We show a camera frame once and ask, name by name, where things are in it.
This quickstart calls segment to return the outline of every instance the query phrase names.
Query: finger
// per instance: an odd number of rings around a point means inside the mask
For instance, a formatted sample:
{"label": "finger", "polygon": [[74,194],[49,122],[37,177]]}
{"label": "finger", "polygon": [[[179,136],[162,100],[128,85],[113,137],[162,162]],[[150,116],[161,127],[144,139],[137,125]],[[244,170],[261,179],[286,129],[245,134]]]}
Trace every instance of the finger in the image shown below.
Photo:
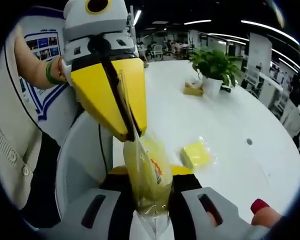
{"label": "finger", "polygon": [[214,217],[214,216],[211,214],[211,212],[209,212],[209,211],[207,211],[206,213],[208,214],[208,216],[209,216],[209,218],[210,218],[210,221],[211,221],[211,223],[212,223],[212,226],[213,226],[214,228],[217,227],[218,224],[217,224],[217,221],[216,221],[215,217]]}
{"label": "finger", "polygon": [[257,199],[251,205],[251,211],[254,213],[251,224],[261,225],[271,228],[282,217],[273,208],[261,199]]}
{"label": "finger", "polygon": [[276,224],[282,216],[271,207],[265,207],[259,210],[252,218],[251,224],[261,225],[266,228],[271,228]]}

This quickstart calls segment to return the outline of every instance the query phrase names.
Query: yellow beak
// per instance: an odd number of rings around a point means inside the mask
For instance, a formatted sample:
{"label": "yellow beak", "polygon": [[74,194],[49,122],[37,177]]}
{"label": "yellow beak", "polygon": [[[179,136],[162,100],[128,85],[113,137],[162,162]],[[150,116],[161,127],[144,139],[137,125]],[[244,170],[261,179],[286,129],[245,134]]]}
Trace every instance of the yellow beak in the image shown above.
{"label": "yellow beak", "polygon": [[[144,64],[139,58],[130,58],[114,60],[112,65],[121,82],[118,89],[126,88],[121,89],[124,99],[128,99],[124,104],[130,108],[131,120],[142,136],[147,129]],[[71,78],[83,108],[118,140],[127,141],[128,129],[102,64],[76,69],[71,72]]]}

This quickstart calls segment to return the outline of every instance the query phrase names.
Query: yellow plastic bag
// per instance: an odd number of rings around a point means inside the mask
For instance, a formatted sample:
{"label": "yellow plastic bag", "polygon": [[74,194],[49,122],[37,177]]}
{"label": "yellow plastic bag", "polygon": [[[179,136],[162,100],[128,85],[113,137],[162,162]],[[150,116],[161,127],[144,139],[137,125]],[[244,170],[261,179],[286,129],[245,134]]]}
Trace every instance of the yellow plastic bag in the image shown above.
{"label": "yellow plastic bag", "polygon": [[145,135],[125,142],[123,156],[138,214],[150,227],[145,228],[157,236],[169,224],[168,201],[173,180],[164,147],[154,137]]}

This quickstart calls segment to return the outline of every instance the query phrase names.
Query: robot eye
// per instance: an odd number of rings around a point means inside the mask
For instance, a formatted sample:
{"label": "robot eye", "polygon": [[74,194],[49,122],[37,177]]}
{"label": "robot eye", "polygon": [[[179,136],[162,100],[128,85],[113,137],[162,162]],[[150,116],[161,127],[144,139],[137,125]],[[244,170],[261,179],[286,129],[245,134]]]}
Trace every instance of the robot eye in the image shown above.
{"label": "robot eye", "polygon": [[110,0],[88,0],[86,8],[91,14],[98,14],[105,10],[109,3]]}

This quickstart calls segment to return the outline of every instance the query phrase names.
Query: office chair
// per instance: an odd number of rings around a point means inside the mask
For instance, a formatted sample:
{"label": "office chair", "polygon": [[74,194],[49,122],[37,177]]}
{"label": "office chair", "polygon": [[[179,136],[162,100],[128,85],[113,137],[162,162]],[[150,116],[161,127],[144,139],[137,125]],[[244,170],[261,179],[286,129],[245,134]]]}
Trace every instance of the office chair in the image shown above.
{"label": "office chair", "polygon": [[253,66],[248,66],[245,73],[245,81],[251,85],[251,88],[248,88],[247,91],[251,93],[256,98],[259,97],[260,90],[264,84],[264,80],[260,79],[260,71]]}
{"label": "office chair", "polygon": [[152,55],[156,58],[157,56],[160,57],[160,60],[164,58],[163,46],[162,45],[155,45],[153,47]]}
{"label": "office chair", "polygon": [[279,99],[274,103],[275,107],[283,113],[283,111],[285,110],[285,106],[288,102],[289,99],[289,93],[284,91],[281,93]]}

